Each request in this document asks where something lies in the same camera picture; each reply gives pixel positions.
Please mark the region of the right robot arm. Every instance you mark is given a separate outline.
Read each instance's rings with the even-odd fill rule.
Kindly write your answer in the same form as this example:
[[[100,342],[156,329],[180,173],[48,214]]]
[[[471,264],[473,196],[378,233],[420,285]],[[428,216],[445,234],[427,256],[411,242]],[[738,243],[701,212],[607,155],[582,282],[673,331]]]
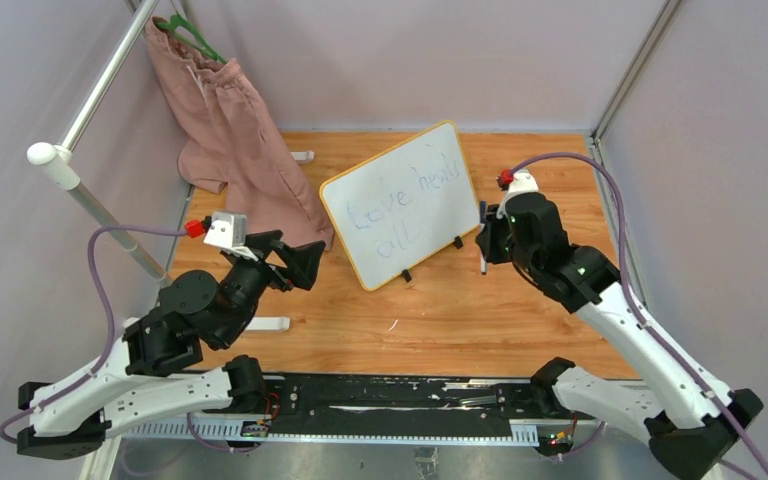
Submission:
[[[538,192],[482,205],[476,243],[489,264],[510,263],[546,297],[598,330],[647,388],[622,387],[556,357],[532,377],[544,417],[563,410],[605,421],[644,443],[678,479],[703,478],[760,414],[750,389],[732,389],[693,359],[625,288],[598,249],[568,240],[556,205]]]

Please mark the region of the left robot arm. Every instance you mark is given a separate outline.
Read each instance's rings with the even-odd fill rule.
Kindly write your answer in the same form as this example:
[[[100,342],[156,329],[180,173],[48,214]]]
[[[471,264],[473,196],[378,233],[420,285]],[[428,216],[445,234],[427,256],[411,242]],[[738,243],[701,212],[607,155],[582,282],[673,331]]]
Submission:
[[[87,367],[56,383],[22,385],[29,423],[16,436],[19,454],[73,459],[138,425],[197,411],[275,415],[278,397],[255,358],[205,372],[195,365],[205,349],[227,349],[242,335],[267,289],[310,290],[326,244],[291,247],[278,230],[235,234],[198,222],[186,232],[221,252],[231,265],[226,276],[185,272],[146,315],[111,334]]]

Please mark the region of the yellow framed whiteboard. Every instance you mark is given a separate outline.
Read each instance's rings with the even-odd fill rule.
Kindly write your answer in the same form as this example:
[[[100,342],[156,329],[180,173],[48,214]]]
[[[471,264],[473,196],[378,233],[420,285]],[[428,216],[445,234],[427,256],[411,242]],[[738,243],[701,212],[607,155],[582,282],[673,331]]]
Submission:
[[[326,180],[319,196],[366,291],[411,270],[479,223],[475,188],[451,121]]]

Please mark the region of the white whiteboard marker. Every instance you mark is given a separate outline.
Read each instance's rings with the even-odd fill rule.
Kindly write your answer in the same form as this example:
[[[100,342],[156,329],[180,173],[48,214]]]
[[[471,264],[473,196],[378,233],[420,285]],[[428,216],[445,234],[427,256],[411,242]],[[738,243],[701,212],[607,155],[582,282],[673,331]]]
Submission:
[[[478,235],[483,233],[485,225],[486,225],[485,222],[482,220],[480,222],[480,225],[479,225]],[[481,275],[486,275],[487,274],[487,262],[486,262],[486,259],[485,259],[483,253],[481,254],[481,258],[480,258],[480,273],[481,273]]]

